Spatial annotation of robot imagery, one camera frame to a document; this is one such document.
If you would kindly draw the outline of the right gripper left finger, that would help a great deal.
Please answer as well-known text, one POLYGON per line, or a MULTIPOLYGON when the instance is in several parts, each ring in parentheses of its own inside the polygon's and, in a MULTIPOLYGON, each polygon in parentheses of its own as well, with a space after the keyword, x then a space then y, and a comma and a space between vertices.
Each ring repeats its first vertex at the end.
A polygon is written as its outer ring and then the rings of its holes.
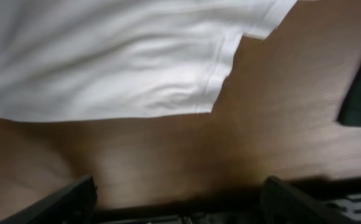
POLYGON ((0 224, 89 224, 97 202, 93 177, 84 176, 31 206, 0 221, 0 224))

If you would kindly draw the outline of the white t-shirt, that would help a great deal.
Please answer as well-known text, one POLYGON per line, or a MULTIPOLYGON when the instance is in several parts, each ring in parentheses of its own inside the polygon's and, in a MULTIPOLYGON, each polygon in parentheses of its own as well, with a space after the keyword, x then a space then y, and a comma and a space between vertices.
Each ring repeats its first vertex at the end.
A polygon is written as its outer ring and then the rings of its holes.
POLYGON ((0 118, 209 113, 243 37, 296 0, 0 0, 0 118))

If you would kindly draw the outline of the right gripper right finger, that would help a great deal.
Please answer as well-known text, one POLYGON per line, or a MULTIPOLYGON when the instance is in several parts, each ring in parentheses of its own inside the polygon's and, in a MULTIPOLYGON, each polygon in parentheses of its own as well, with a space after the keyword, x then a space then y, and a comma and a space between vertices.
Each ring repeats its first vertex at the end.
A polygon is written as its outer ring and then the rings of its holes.
POLYGON ((262 187, 260 206, 266 223, 351 224, 351 219, 275 177, 262 187))

